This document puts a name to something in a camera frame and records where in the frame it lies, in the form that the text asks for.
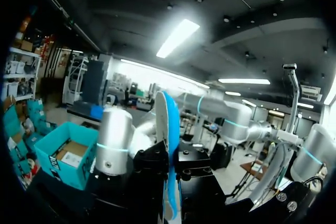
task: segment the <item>machine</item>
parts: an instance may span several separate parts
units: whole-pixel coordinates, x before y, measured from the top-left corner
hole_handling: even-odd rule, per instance
[[[164,223],[165,202],[181,209],[182,223],[222,222],[234,223],[258,220],[258,223],[298,223],[306,215],[315,198],[307,182],[317,179],[315,174],[322,163],[328,171],[336,164],[336,144],[323,128],[316,124],[303,142],[293,135],[293,122],[297,111],[300,88],[294,65],[286,67],[293,85],[292,115],[286,131],[274,130],[267,123],[250,121],[251,109],[245,105],[183,94],[174,98],[164,92],[157,95],[155,109],[148,113],[135,128],[132,116],[121,109],[109,108],[103,113],[97,157],[87,191],[94,195],[94,203],[87,211],[88,220],[113,219],[115,223]],[[187,108],[199,114],[224,117],[220,131],[222,141],[239,144],[244,141],[272,139],[277,143],[270,154],[270,165],[257,187],[246,199],[229,204],[210,168],[208,154],[182,142],[171,149],[176,141],[174,120],[178,110]],[[156,132],[157,142],[149,135]],[[265,204],[260,203],[265,190],[274,184],[287,169],[294,151],[298,157],[291,168],[295,182]],[[172,197],[172,180],[177,180],[180,201]]]

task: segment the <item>table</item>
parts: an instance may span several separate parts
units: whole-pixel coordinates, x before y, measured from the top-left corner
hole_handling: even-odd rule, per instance
[[[254,162],[249,162],[249,163],[241,164],[240,166],[241,166],[241,168],[243,168],[245,171],[247,171],[248,173],[250,173],[252,176],[255,176],[257,172],[256,172],[255,170],[252,170],[252,169],[251,169],[253,163],[254,163]],[[262,165],[262,162],[259,161],[259,160],[255,161],[255,163],[258,164],[258,165]],[[256,176],[256,178],[257,178],[258,180],[261,180],[261,179],[262,179],[262,177],[264,176],[264,174],[265,174],[266,171],[267,171],[267,168],[268,168],[267,166],[263,166],[263,167],[262,167],[262,171],[263,171],[263,173],[258,173],[257,176]]]

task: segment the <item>metal shelving unit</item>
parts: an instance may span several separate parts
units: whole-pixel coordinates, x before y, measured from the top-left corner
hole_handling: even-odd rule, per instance
[[[37,62],[34,62],[34,66],[36,66],[35,73],[33,74],[26,74],[26,73],[12,73],[12,74],[5,74],[4,79],[34,79],[34,82],[31,86],[33,93],[26,94],[26,95],[17,95],[15,97],[16,101],[21,101],[21,100],[27,100],[27,99],[34,99],[35,98],[35,93],[36,93],[36,84],[37,84],[37,74],[38,74],[38,69],[40,67],[41,63],[41,57],[38,54],[35,54],[33,52],[28,52],[24,51],[18,48],[10,47],[9,51],[14,54],[22,55],[22,56],[29,56],[29,57],[34,57],[37,58]]]

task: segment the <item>floor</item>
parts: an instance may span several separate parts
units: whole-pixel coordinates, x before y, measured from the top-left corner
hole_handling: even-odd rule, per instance
[[[66,112],[66,109],[64,108],[56,108],[55,104],[48,104],[45,106],[45,111],[47,115],[47,120],[53,123],[57,123],[58,125],[63,124],[64,122],[67,122],[68,120],[73,121],[73,118],[69,118]],[[80,121],[73,121],[77,124],[81,124]],[[203,132],[202,134],[202,140],[204,140],[205,143],[209,143],[214,139],[214,136],[211,134],[208,134],[207,132]],[[235,186],[240,182],[242,177],[245,174],[245,170],[240,167],[240,164],[252,162],[255,159],[255,156],[252,157],[246,157],[246,153],[251,153],[251,151],[246,151],[242,149],[237,149],[236,152],[233,155],[233,158],[227,168],[222,168],[213,171],[215,177],[217,178],[217,181],[222,188],[223,192],[225,194],[230,194]],[[253,190],[257,186],[258,182],[254,182],[250,188],[242,193],[242,195],[239,197],[239,199],[244,199],[249,196],[251,190]],[[266,197],[265,201],[267,201],[269,198],[272,197],[274,194],[273,191],[269,193],[269,195]],[[176,200],[179,202],[179,192],[177,190],[176,185]],[[171,211],[167,209],[166,211],[167,219],[169,219],[169,216],[171,216]],[[178,213],[177,217],[174,220],[170,220],[169,223],[181,223],[181,216],[180,213]]]

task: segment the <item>blue cardboard box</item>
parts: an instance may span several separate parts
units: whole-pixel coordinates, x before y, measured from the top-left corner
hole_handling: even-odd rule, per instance
[[[40,134],[34,132],[34,133],[32,133],[32,134],[25,140],[26,145],[28,146],[28,148],[29,148],[29,150],[30,150],[31,152],[35,153],[34,145],[35,145],[38,141],[40,141],[42,138],[43,138],[43,137],[42,137]]]
[[[15,163],[13,168],[17,176],[28,174],[31,170],[27,159]]]
[[[11,136],[8,140],[9,154],[14,162],[19,162],[26,158],[28,149],[22,140],[20,133]]]
[[[35,151],[43,171],[64,184],[84,190],[96,155],[97,139],[98,131],[67,122],[37,142]]]

